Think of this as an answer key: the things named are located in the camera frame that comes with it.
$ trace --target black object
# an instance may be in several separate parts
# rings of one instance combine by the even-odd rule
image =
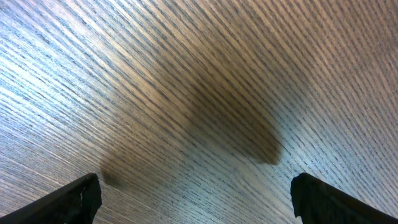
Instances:
[[[312,223],[394,223],[398,220],[310,174],[293,178],[290,188],[294,215],[303,224]]]
[[[101,204],[98,177],[96,174],[87,174],[0,218],[0,223],[91,224]]]

